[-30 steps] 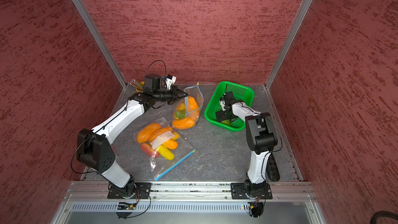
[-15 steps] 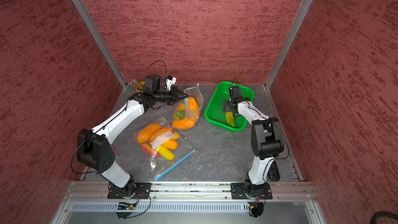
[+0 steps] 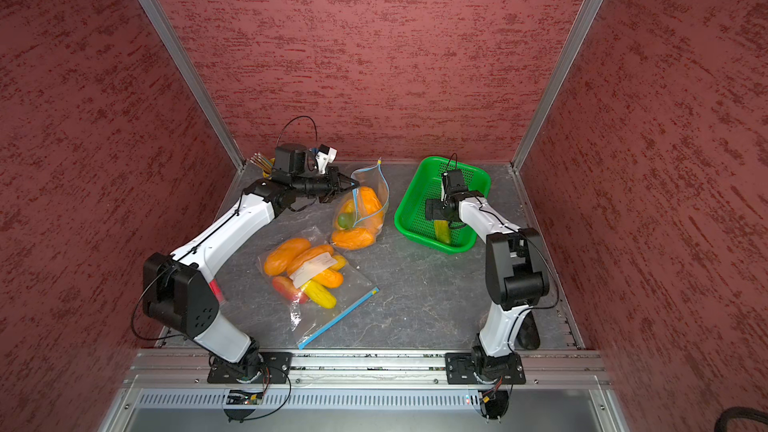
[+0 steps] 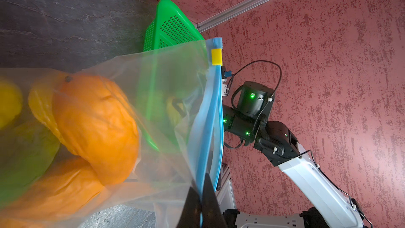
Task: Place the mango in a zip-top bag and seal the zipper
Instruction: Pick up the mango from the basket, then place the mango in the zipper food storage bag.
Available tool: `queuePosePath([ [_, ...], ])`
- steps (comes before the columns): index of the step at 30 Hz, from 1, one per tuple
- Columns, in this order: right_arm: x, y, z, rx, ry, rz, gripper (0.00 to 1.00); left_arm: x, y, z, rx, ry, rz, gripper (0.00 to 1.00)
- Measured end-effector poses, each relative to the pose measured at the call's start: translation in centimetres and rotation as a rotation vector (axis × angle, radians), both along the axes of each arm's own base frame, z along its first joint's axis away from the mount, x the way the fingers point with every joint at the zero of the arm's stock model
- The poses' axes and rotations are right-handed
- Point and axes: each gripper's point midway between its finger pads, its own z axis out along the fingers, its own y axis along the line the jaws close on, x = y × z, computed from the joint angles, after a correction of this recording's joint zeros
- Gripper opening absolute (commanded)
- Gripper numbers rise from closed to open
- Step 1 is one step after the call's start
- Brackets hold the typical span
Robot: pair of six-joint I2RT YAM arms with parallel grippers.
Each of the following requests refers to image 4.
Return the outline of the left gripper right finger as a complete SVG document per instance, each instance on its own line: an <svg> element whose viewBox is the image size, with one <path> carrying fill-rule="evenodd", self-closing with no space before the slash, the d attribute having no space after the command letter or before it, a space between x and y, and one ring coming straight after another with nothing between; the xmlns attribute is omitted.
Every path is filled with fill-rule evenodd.
<svg viewBox="0 0 405 228"><path fill-rule="evenodd" d="M227 228L208 173L205 174L201 199L202 228Z"/></svg>

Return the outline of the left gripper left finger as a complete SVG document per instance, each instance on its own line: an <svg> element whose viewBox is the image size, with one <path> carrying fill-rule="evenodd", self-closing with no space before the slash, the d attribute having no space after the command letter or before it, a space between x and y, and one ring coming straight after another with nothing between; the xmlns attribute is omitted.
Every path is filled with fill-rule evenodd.
<svg viewBox="0 0 405 228"><path fill-rule="evenodd" d="M201 201L198 192L190 187L177 228L200 228Z"/></svg>

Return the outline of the small orange mango back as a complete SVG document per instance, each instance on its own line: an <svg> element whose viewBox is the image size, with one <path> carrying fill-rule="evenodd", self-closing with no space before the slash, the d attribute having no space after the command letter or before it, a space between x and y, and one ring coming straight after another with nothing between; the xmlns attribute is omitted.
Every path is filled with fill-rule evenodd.
<svg viewBox="0 0 405 228"><path fill-rule="evenodd" d="M66 72L56 71L40 77L31 85L28 105L34 117L46 126L71 154L78 156L77 152L69 147L63 139L52 111L54 91L68 75Z"/></svg>

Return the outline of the yellow green mango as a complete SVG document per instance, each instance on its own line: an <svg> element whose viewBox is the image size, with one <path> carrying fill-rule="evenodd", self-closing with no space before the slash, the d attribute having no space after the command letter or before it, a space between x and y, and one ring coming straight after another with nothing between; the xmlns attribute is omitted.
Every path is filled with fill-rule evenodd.
<svg viewBox="0 0 405 228"><path fill-rule="evenodd" d="M8 126L22 111L23 95L13 82L1 79L1 129Z"/></svg>

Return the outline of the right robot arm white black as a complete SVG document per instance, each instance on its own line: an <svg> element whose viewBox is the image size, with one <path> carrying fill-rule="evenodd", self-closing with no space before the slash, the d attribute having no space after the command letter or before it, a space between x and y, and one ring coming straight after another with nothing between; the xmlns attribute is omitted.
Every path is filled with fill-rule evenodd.
<svg viewBox="0 0 405 228"><path fill-rule="evenodd" d="M237 104L223 106L224 131L250 144L286 174L313 207L287 217L291 228L371 228L358 203L321 171L310 150L280 121L270 121L275 90L245 82L234 95Z"/></svg>

